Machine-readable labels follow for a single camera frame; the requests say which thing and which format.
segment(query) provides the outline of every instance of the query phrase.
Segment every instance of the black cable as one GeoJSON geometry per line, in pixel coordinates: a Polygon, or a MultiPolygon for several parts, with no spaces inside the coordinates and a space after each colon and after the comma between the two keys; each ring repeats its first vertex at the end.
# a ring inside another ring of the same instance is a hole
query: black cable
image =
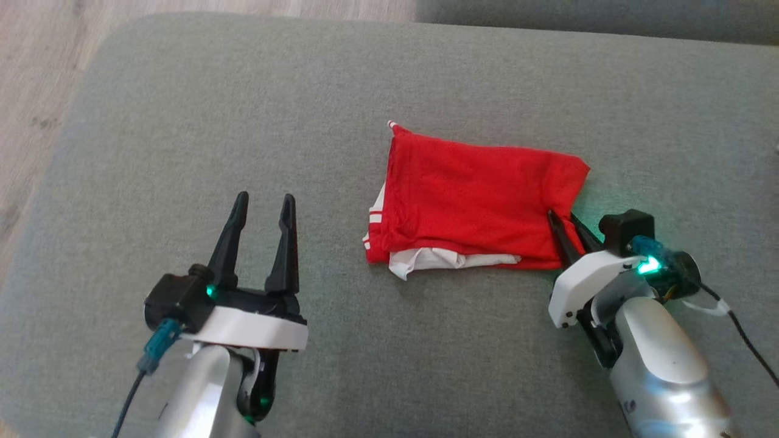
{"type": "MultiPolygon", "coordinates": [[[[712,288],[706,286],[702,282],[691,278],[687,275],[684,275],[684,278],[689,281],[690,283],[694,284],[695,286],[703,289],[711,295],[711,298],[716,299],[718,302],[722,300],[720,295],[715,292],[712,288]]],[[[760,362],[760,365],[763,366],[763,368],[766,370],[770,378],[774,381],[774,385],[779,387],[779,378],[777,378],[776,373],[771,369],[770,365],[768,365],[768,362],[766,362],[766,359],[763,359],[763,356],[757,351],[757,348],[755,348],[754,345],[752,345],[752,342],[749,340],[749,338],[746,336],[746,332],[744,331],[744,328],[741,327],[741,323],[738,321],[738,318],[735,317],[735,313],[733,313],[733,310],[728,308],[728,316],[730,316],[731,321],[733,321],[733,325],[735,325],[735,329],[738,330],[738,335],[741,336],[741,340],[744,341],[744,344],[746,344],[746,347],[752,352],[753,355],[755,355],[755,359],[757,359],[757,362],[760,362]]]]}
{"type": "Polygon", "coordinates": [[[114,426],[114,433],[111,434],[111,438],[117,438],[119,436],[119,431],[122,430],[122,423],[125,422],[125,417],[127,416],[127,410],[130,408],[132,398],[135,397],[136,392],[138,391],[138,387],[140,386],[141,380],[143,380],[144,376],[146,376],[146,371],[138,372],[136,381],[132,384],[129,394],[127,394],[125,405],[122,406],[122,410],[119,412],[119,418],[116,420],[116,426],[114,426]]]}

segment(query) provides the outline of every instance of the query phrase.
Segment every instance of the gray upholstered surface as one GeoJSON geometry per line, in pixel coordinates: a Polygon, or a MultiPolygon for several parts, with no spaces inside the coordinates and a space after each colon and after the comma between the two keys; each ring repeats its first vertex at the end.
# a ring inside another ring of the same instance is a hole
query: gray upholstered surface
{"type": "Polygon", "coordinates": [[[776,0],[418,0],[417,21],[779,44],[776,0]]]}
{"type": "MultiPolygon", "coordinates": [[[[365,264],[384,124],[579,154],[583,219],[655,214],[779,366],[777,69],[776,48],[644,37],[143,19],[86,75],[0,295],[0,412],[25,438],[107,436],[150,334],[143,298],[207,260],[247,189],[238,274],[262,284],[295,194],[311,328],[266,436],[626,436],[584,336],[548,318],[552,273],[403,283],[365,264]]],[[[671,311],[746,436],[769,436],[779,390],[730,323],[671,311]]],[[[124,438],[152,429],[185,350],[142,385],[124,438]]]]}

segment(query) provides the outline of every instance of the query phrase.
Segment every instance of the white stripe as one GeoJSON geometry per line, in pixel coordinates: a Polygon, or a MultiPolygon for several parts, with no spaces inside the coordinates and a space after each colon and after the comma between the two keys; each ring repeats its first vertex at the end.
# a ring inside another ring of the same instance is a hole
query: white stripe
{"type": "Polygon", "coordinates": [[[728,304],[725,302],[724,299],[721,299],[720,301],[718,301],[717,302],[717,307],[715,307],[713,309],[707,309],[705,307],[696,306],[696,305],[692,304],[691,302],[687,302],[687,301],[682,301],[682,302],[684,303],[685,306],[689,307],[692,310],[697,310],[699,312],[708,313],[709,315],[712,315],[712,316],[725,316],[725,315],[728,314],[728,312],[730,312],[730,306],[728,306],[728,304]]]}

